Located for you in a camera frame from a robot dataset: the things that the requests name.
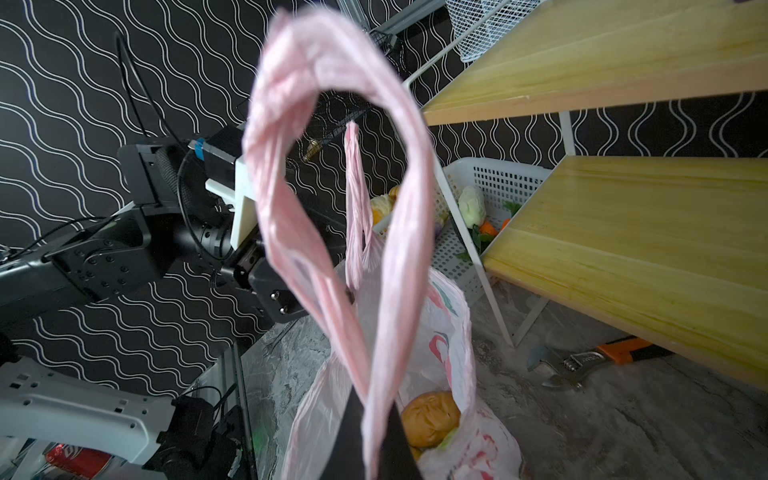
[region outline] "black patterned wall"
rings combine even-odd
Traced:
[[[408,0],[361,0],[372,26]],[[2,0],[0,2],[0,243],[20,247],[62,221],[108,216],[131,199],[116,151],[141,140],[122,92],[113,34],[127,34],[147,86],[183,137],[244,119],[269,17],[302,0]],[[414,71],[451,41],[445,12],[407,32]],[[456,53],[413,86],[420,104],[458,75]],[[139,110],[166,132],[146,101]],[[768,94],[571,112],[579,154],[764,157]],[[371,195],[402,178],[406,161],[386,116],[359,119]],[[490,157],[553,167],[564,155],[558,115],[431,128],[444,163]],[[340,141],[288,178],[343,219]],[[178,263],[165,278],[99,304],[35,319],[3,319],[25,355],[61,372],[132,392],[175,395],[237,337],[264,331],[209,272]]]

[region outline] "carrot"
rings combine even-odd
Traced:
[[[493,227],[493,225],[491,225],[491,222],[489,222],[488,220],[486,220],[485,223],[483,223],[480,226],[480,233],[487,233],[488,235],[492,235],[493,237],[498,235],[498,232]]]

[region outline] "shelf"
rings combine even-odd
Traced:
[[[766,205],[765,159],[566,157],[483,263],[768,389]]]
[[[768,0],[547,0],[424,108],[429,125],[768,89]]]

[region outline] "wrench handle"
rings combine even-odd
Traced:
[[[634,335],[625,336],[624,338],[614,340],[613,342],[604,343],[603,345],[599,345],[598,349],[608,358],[616,362],[617,365],[674,354],[674,352],[671,352],[670,350]]]

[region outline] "can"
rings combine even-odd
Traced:
[[[112,455],[60,443],[45,454],[45,461],[65,472],[91,480],[107,466]]]

